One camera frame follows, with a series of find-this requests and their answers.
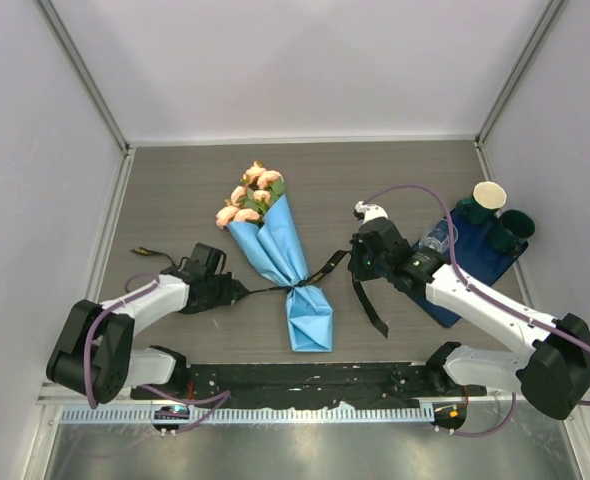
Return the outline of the black printed ribbon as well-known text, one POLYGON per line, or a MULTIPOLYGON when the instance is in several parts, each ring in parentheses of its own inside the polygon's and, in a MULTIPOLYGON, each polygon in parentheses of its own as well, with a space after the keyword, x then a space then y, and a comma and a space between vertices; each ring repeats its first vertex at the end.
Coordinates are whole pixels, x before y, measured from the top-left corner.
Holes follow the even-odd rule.
MULTIPOLYGON (((348 256, 351 260, 351 256, 352 256, 351 251, 352 251, 352 249, 349 251, 345 251, 345 250, 336 251, 320 270, 318 270, 315 274, 309 276, 308 278, 300 281, 297 285, 299 287, 308 287, 308 286, 313 286, 313 285, 318 284, 324 277, 326 277, 331 272, 333 272, 335 270, 335 268, 341 263, 341 261, 346 256, 348 256)), ((388 332, 389 332, 389 327, 379 317, 379 315, 377 314, 372 303, 368 299, 368 297, 362 287, 363 282, 359 282, 359 281, 355 280, 352 273, 351 273, 351 282, 352 282, 354 292, 356 293, 358 300, 359 300, 360 304, 362 305, 371 324, 375 327, 376 330, 379 331, 379 333, 381 333, 383 336, 387 336, 388 332)))

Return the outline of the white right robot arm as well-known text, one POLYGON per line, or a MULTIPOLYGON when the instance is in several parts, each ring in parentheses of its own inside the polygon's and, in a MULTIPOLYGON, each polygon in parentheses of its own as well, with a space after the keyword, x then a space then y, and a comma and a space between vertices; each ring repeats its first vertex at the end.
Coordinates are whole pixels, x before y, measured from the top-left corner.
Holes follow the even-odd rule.
POLYGON ((386 217, 365 218, 351 239, 359 281, 383 278, 414 300, 446 309, 493 336, 504 350, 447 342, 428 360, 426 380, 440 395, 479 385, 522 395, 564 420, 590 388, 590 330, 579 317, 530 309, 456 270, 435 250, 413 249, 386 217))

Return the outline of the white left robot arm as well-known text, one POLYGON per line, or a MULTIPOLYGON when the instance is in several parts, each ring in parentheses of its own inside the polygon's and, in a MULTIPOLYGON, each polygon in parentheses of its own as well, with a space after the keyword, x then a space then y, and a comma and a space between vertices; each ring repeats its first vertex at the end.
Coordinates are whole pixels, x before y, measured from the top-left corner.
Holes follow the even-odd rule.
POLYGON ((113 401, 124 388, 175 399, 189 389, 186 357, 171 349, 133 347, 135 337, 164 317, 232 306, 249 290, 225 271, 226 254, 198 243, 191 254, 118 298, 76 302, 46 366, 51 382, 85 396, 90 407, 113 401))

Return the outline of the large blue wrapping paper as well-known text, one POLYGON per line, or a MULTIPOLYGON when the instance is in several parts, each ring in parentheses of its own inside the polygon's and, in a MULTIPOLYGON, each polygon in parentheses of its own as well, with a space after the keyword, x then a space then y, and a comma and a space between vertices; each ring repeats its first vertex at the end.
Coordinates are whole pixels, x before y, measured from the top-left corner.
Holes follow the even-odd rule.
POLYGON ((309 269, 285 196, 263 217, 263 224, 233 221, 228 231, 249 263, 286 291, 285 315, 291 349, 327 353, 333 349, 333 308, 322 290, 302 286, 309 269))

